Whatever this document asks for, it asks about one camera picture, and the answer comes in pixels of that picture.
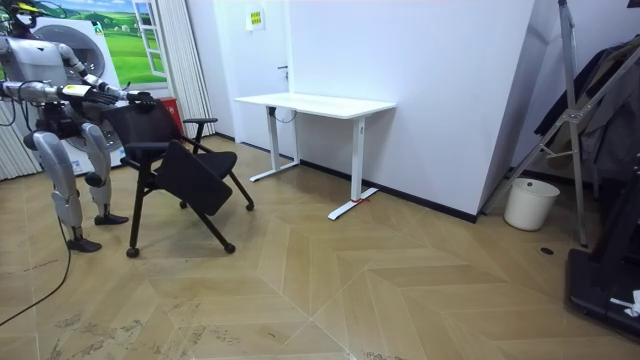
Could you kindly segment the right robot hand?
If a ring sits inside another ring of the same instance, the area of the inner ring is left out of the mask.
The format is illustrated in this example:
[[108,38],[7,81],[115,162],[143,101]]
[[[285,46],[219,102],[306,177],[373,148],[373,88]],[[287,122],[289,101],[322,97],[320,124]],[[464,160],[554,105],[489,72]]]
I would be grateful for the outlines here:
[[75,102],[89,102],[104,105],[114,105],[119,98],[115,95],[100,92],[88,85],[65,85],[56,90],[61,100]]

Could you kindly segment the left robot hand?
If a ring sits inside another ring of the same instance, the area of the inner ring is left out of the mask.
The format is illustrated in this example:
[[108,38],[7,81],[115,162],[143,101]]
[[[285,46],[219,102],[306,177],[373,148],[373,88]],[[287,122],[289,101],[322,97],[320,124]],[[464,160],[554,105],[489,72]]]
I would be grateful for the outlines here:
[[146,91],[129,91],[126,93],[125,98],[130,104],[140,104],[151,108],[156,104],[155,98]]

